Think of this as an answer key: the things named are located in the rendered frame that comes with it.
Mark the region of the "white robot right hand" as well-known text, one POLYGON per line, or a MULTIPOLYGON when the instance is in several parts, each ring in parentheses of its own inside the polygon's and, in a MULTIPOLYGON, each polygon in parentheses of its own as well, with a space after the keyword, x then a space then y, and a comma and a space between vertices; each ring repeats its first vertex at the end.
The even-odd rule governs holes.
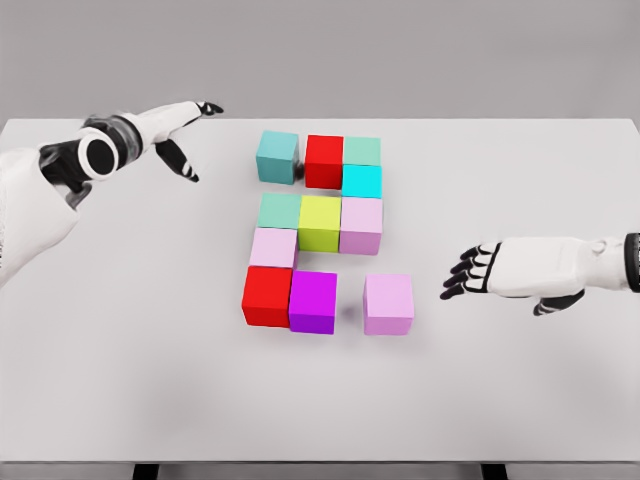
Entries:
POLYGON ((585 295, 579 272, 581 242, 568 238, 514 237, 474 246, 444 281, 442 300, 465 294, 535 298, 535 316, 563 311, 585 295))

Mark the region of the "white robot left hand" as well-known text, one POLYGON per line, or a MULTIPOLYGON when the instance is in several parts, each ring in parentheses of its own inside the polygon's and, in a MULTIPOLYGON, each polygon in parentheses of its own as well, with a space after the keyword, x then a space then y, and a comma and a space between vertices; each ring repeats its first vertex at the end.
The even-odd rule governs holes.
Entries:
POLYGON ((185 101, 157 107, 139 115, 141 134, 173 173, 197 183, 199 176, 172 135, 203 117, 223 113, 221 106, 209 101, 185 101))

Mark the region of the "teal blue cube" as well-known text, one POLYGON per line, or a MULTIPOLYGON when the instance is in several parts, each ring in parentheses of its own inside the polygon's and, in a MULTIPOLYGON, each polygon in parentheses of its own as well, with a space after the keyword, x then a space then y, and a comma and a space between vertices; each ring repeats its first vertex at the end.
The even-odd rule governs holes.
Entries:
POLYGON ((299 164, 298 135, 265 130, 256 152, 256 164, 260 181, 292 185, 299 164))

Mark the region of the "mint green cube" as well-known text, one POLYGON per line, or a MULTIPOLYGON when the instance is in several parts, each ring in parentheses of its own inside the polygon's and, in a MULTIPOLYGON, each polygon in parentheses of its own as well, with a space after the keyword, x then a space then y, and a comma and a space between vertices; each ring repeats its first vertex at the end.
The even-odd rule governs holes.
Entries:
POLYGON ((257 226, 297 230, 299 225, 301 196, 298 194, 262 194, 257 226))
POLYGON ((343 163, 380 166, 381 140, 377 137, 346 136, 343 144, 343 163))

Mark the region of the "pale pink cube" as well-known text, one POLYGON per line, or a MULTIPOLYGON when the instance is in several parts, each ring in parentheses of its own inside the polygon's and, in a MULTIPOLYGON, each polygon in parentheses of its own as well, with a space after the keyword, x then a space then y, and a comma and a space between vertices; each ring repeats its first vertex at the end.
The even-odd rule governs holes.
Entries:
POLYGON ((405 336, 415 315, 411 276, 369 274, 363 292, 364 333, 405 336))
POLYGON ((383 233, 383 201, 342 197, 339 252, 377 255, 383 233))
POLYGON ((256 228, 250 266, 294 269, 297 266, 298 234, 293 229, 256 228))

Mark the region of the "red cube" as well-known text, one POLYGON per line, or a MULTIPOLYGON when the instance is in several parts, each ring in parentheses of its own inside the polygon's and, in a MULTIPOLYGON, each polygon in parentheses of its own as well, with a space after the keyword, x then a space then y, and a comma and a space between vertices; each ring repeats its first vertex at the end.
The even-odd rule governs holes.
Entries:
POLYGON ((343 146, 342 136, 308 136, 304 162, 307 188, 342 188, 343 146))
POLYGON ((249 266, 241 308, 250 326, 290 327, 289 300, 293 270, 249 266))

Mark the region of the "yellow-green cube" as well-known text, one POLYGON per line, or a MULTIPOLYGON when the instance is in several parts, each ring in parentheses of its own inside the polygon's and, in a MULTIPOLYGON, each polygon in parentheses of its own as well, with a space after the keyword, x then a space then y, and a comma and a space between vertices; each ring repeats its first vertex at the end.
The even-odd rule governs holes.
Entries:
POLYGON ((341 198, 301 197, 298 222, 299 247, 303 251, 337 253, 341 227, 341 198))

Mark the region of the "bright cyan cube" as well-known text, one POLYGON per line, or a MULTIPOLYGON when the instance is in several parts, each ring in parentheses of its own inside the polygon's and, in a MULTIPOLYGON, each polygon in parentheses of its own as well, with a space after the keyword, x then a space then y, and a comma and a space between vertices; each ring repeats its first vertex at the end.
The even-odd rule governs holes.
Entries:
POLYGON ((343 166, 342 195, 344 197, 382 197, 382 168, 372 165, 343 166))

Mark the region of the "magenta purple cube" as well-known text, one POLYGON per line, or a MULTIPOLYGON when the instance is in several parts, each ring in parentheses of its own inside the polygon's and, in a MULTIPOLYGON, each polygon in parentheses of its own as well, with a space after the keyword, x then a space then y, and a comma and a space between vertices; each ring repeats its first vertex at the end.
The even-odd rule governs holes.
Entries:
POLYGON ((288 309, 291 331, 334 334, 337 280, 332 272, 293 271, 288 309))

